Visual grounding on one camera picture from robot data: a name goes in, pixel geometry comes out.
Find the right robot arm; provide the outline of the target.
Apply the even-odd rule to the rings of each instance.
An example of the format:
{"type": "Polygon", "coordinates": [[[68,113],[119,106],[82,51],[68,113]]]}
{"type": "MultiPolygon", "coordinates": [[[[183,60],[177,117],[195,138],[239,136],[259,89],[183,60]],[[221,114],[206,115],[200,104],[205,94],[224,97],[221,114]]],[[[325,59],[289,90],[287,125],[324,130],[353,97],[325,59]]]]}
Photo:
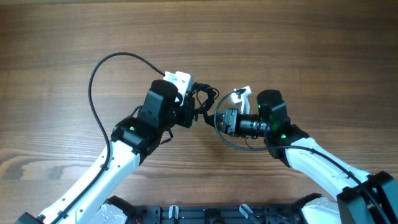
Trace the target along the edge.
{"type": "Polygon", "coordinates": [[[385,171],[359,170],[324,150],[290,122],[278,90],[257,96],[256,114],[231,108],[205,115],[219,137],[263,138],[274,159],[315,181],[334,200],[308,195],[292,205],[292,223],[397,223],[397,181],[385,171]]]}

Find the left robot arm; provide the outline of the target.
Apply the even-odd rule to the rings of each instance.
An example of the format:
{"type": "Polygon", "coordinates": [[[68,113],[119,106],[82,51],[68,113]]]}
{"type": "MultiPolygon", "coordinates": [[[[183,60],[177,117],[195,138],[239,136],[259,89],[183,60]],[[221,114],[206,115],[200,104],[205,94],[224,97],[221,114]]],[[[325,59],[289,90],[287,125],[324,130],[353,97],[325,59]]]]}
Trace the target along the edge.
{"type": "Polygon", "coordinates": [[[110,202],[113,190],[132,174],[174,125],[193,120],[193,81],[172,78],[152,82],[137,116],[115,125],[109,143],[83,176],[37,217],[25,212],[18,223],[127,223],[134,217],[129,207],[110,202]]]}

